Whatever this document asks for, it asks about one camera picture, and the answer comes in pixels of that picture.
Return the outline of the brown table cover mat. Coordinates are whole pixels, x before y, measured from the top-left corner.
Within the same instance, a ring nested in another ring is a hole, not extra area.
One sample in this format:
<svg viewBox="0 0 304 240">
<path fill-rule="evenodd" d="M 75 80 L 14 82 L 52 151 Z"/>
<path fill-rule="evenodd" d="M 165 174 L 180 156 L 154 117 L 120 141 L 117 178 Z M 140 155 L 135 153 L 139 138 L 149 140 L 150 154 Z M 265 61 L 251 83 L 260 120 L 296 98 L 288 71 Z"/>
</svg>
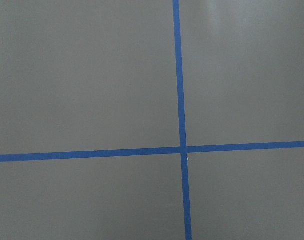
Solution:
<svg viewBox="0 0 304 240">
<path fill-rule="evenodd" d="M 0 240 L 304 240 L 304 0 L 0 0 Z"/>
</svg>

